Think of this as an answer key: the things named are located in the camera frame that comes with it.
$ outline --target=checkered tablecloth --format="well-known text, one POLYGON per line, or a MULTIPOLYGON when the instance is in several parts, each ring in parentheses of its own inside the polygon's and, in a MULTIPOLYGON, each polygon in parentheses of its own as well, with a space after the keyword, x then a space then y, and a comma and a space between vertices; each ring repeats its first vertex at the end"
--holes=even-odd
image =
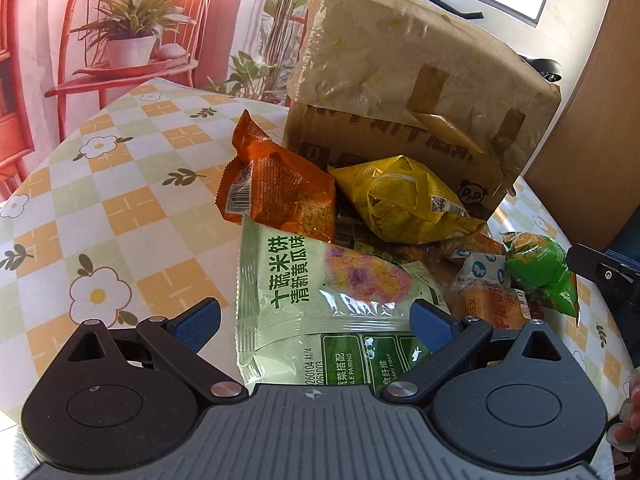
MULTIPOLYGON (((56 148, 0 210, 0 410, 15 420, 83 319, 126 327, 174 317, 202 298, 223 307, 200 355, 239 380, 234 343, 239 227, 214 203, 235 155, 243 110, 276 142, 287 109, 153 79, 117 99, 56 148)), ((523 181, 494 215, 494 233, 568 241, 523 181)), ((583 324, 552 323, 618 410, 628 354, 600 294, 580 284, 583 324)))
MULTIPOLYGON (((506 196, 488 224, 493 238, 500 233, 523 231, 553 238, 564 250, 571 244, 549 211, 522 178, 514 184, 516 196, 506 196)), ((578 277, 580 325, 575 319, 545 309, 546 321, 587 373, 607 405, 609 416, 615 415, 628 396, 628 380, 633 365, 616 322, 598 288, 578 277)))

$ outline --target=wall mural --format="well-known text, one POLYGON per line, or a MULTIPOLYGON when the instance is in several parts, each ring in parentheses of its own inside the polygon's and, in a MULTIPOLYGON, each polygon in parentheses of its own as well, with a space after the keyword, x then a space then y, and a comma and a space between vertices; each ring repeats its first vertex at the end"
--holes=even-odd
POLYGON ((305 20, 306 0, 0 0, 0 200, 154 77, 286 105, 305 20))

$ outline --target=panda logo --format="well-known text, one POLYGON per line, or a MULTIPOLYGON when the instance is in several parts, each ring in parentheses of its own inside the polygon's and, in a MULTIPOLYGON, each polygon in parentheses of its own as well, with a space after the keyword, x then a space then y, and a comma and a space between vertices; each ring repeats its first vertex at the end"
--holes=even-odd
POLYGON ((458 198, 463 204, 479 204, 482 199, 487 195, 484 187, 480 184, 474 184, 468 180, 463 180, 460 183, 460 191, 458 192, 458 198))

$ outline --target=wooden door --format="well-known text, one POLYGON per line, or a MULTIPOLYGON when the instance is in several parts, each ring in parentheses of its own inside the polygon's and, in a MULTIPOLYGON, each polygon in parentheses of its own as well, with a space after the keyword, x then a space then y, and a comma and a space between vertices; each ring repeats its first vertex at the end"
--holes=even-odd
POLYGON ((525 179, 572 243, 597 250, 640 205, 640 0, 609 0, 574 94, 525 179))
POLYGON ((0 182, 14 190, 16 162, 33 151, 17 59, 16 0, 0 0, 0 182))

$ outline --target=white flower pot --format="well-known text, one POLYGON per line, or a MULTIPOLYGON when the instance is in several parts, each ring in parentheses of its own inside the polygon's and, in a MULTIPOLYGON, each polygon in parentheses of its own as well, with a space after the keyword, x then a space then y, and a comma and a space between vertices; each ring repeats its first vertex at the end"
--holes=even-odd
POLYGON ((130 40, 109 40, 106 49, 111 68, 142 66, 149 63, 156 37, 131 38, 130 40))

